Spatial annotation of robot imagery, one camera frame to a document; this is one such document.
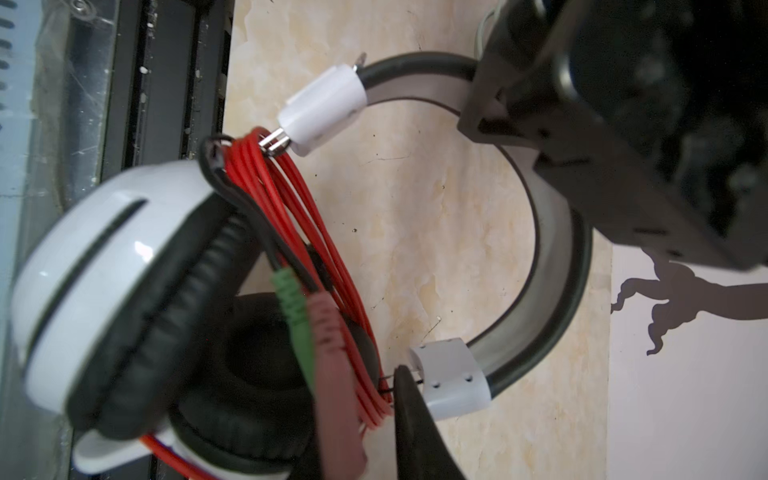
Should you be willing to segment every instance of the marble surface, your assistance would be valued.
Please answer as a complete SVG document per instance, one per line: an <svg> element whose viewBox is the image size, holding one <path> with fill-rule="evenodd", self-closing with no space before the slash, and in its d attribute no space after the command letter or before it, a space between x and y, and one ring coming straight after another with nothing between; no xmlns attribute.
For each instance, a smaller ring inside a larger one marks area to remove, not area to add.
<svg viewBox="0 0 768 480"><path fill-rule="evenodd" d="M224 130L276 127L283 102L330 65L418 50L472 54L494 0L237 0ZM487 328L531 265L531 208L489 146L426 104L367 109L306 158L294 157L356 282L386 371L407 347ZM260 263L244 292L270 288ZM439 423L467 478L604 478L610 244L553 352L490 409ZM365 478L396 478L394 422L366 436Z"/></svg>

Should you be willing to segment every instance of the pink connector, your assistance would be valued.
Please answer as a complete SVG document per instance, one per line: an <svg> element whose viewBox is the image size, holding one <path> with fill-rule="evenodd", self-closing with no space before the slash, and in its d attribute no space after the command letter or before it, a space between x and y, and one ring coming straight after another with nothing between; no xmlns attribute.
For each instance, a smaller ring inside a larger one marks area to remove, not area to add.
<svg viewBox="0 0 768 480"><path fill-rule="evenodd" d="M354 373L344 351L341 314L328 292L306 299L315 344L315 423L325 480L355 480L366 470Z"/></svg>

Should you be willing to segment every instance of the white wall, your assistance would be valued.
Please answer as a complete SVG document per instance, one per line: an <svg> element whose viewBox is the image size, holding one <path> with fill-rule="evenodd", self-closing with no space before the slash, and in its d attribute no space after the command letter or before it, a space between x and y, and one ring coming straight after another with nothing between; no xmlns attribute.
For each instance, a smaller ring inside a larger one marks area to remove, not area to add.
<svg viewBox="0 0 768 480"><path fill-rule="evenodd" d="M724 286L768 283L768 268L691 269ZM653 262L639 249L615 247L612 301L629 277L656 279ZM768 303L768 295L757 301ZM700 312L647 356L658 303L636 295L611 315L607 477L768 478L768 319Z"/></svg>

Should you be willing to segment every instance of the coiled red cable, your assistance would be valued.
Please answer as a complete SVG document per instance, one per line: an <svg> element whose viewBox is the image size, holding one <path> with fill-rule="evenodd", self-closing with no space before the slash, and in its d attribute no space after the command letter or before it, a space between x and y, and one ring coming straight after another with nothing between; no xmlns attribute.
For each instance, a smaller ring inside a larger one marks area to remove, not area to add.
<svg viewBox="0 0 768 480"><path fill-rule="evenodd" d="M278 155L275 164L271 159L265 158L261 151L259 141L269 134L267 129L255 127L245 137L233 141L231 146L224 150L227 176L257 202L277 233L310 272L316 284L322 288L310 254L289 212L296 219L296 223L328 270L336 288L332 295L339 310L366 331L378 355L378 346L366 309L298 168L288 154ZM340 330L346 355L355 373L359 417L366 428L375 429L382 424L386 416L392 414L389 406L391 396L388 393L383 396L379 394L371 382L352 334L343 321ZM381 377L383 373L379 361L379 378ZM386 381L380 380L379 388L386 389Z"/></svg>

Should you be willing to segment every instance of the black leather ear pad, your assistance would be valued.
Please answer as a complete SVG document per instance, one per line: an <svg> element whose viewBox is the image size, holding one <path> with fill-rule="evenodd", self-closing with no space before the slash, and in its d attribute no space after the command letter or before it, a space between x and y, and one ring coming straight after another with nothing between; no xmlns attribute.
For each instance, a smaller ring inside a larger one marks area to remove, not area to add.
<svg viewBox="0 0 768 480"><path fill-rule="evenodd" d="M312 396L275 295L238 297L235 317L211 345L197 381L171 408L171 425L214 465L248 474L286 471L312 437ZM349 328L372 349L359 326Z"/></svg>
<svg viewBox="0 0 768 480"><path fill-rule="evenodd" d="M110 325L67 402L76 429L132 439L188 381L215 323L259 254L247 222L217 195L174 234Z"/></svg>

